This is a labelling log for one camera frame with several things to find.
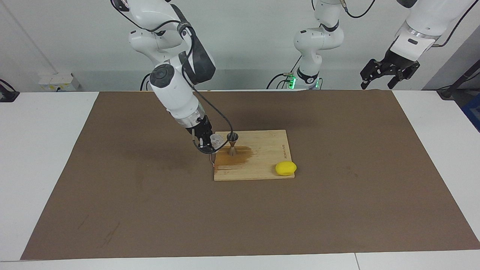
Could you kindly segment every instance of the black stand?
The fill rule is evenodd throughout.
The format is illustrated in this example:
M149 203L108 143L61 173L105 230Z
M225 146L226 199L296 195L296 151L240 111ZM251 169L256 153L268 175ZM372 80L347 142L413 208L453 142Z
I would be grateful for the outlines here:
M447 90L437 90L437 94L443 99L443 100L454 100L452 96L452 92L447 91Z
M20 94L20 92L11 92L9 90L7 90L5 87L3 87L2 85L0 85L0 92L2 93L3 97L0 98L0 102L14 102L18 95Z

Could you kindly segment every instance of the white table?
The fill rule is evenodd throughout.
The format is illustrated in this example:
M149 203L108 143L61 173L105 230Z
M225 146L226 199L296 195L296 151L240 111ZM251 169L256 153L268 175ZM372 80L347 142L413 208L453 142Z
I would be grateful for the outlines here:
M394 94L479 238L480 134L435 92ZM480 250L18 261L97 95L22 93L14 103L0 103L0 269L480 269Z

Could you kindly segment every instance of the black cable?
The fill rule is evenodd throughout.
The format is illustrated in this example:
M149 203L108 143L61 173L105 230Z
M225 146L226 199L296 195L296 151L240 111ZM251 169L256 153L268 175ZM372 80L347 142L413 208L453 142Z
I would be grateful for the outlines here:
M370 9L372 8L372 6L373 6L373 4L375 3L375 1L376 1L376 0L372 0L372 3L371 3L370 6L367 8L367 10L365 10L365 12L364 12L362 15L359 15L359 16L354 16L354 15L350 14L350 12L348 11L348 8L347 8L347 7L345 7L344 9L345 9L345 12L346 12L350 17L352 17L352 18L354 18L354 19L358 19L358 18L361 18L361 17L365 16L365 14L367 14L368 11L370 11Z
M187 61L188 61L188 58L191 56L192 54L192 51L193 51L193 46L195 44L195 40L193 39L193 36L190 36L190 38L192 39L192 47L190 48L190 51L188 52L187 54ZM190 88L195 91L195 93L197 93L197 95L199 95L210 107L212 107L228 124L228 126L230 127L230 133L233 133L233 126L232 126L232 123L230 122L230 120L219 110L215 107L215 105L213 105L207 98L205 98L202 94L200 94L200 92L195 89L195 86L191 85L190 82L188 81L187 77L185 76L185 69L182 67L181 69L181 74L183 76L183 79L185 79L185 81L187 82L187 84L190 86ZM195 147L199 150L200 148L198 147L196 141L195 141L195 137L193 138L193 144L195 145ZM227 145L228 143L228 139L225 140L225 143L222 144L222 146L220 146L219 148L217 149L214 149L211 153L207 153L207 154L214 154L215 152L219 151L221 148L223 148L225 145Z
M443 47L445 46L448 41L450 40L450 38L453 36L453 33L455 32L455 30L457 29L457 27L460 25L460 23L462 22L462 20L465 18L465 16L473 9L473 7L475 6L475 4L477 4L479 0L476 0L475 2L473 2L473 4L467 9L467 11L465 11L465 13L462 15L462 17L460 18L460 20L458 20L458 22L456 23L455 27L452 29L452 31L450 32L450 35L448 35L447 37L447 40L443 43L443 44L433 44L432 47L433 48L440 48L440 47Z
M142 84L140 84L140 91L142 91L144 89L144 83L145 83L145 80L150 76L151 73L145 75L144 79L142 80Z
M158 29L160 29L161 27L167 25L167 24L170 24L170 23L180 23L180 21L177 21L177 20L169 20L169 21L166 21L164 23L162 23L161 25L155 27L155 29L146 29L146 28L143 28L141 26L139 26L137 23L135 23L134 21L132 21L129 17L127 17L125 14L123 14L123 12L121 12L120 10L117 9L117 7L115 6L115 4L113 3L113 0L110 0L110 4L112 4L112 7L118 12L120 13L123 17L125 17L127 20L129 20L132 24L134 24L136 27L140 28L140 29L143 29L145 31L148 31L148 32L155 32L157 31Z
M270 85L272 84L272 82L275 81L275 79L277 79L277 78L280 77L280 76L285 76L285 75L283 75L283 73L280 73L280 74L275 75L275 77L273 77L273 79L270 80L270 82L268 83L266 89L268 89L268 88L270 87Z
M478 72L477 74L475 74L475 75L471 76L470 78L468 78L468 79L467 79L467 80L465 80L464 82L468 82L469 80L471 80L471 79L473 79L473 78L477 77L479 74L480 74L480 72ZM435 91L442 90L443 88L447 88L447 87L450 87L450 86L452 86L452 85L440 87L439 89L436 89Z
M17 92L17 90L15 90L15 88L13 88L13 86L11 86L9 83L7 83L6 81L0 79L0 82L3 82L6 86L10 87L14 92Z
M293 65L292 69L290 70L290 73L293 72L293 70L295 69L295 67L297 66L297 64L300 62L300 59L301 59L301 55L299 56L299 58L297 59L297 61L295 62L295 64Z
M283 81L280 81L278 83L278 85L276 85L276 89L278 89L278 87L280 86L280 84L283 83L285 85L285 83L288 83L288 80L283 80Z

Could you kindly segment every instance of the wall outlet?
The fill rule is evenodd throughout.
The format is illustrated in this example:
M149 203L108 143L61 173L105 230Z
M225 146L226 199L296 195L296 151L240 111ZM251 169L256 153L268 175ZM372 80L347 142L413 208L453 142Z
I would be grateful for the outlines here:
M38 84L43 90L54 92L78 91L80 87L80 83L72 73L44 76Z

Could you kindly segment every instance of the brown liquid stain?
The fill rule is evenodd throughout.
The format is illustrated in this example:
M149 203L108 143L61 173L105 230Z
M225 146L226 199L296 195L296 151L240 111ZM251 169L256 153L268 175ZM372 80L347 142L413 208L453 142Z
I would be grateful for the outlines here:
M253 151L250 147L235 146L235 149L237 150L237 154L235 156L228 154L230 147L224 147L216 154L215 171L221 170L219 169L220 166L245 164L247 163L248 159L253 156Z

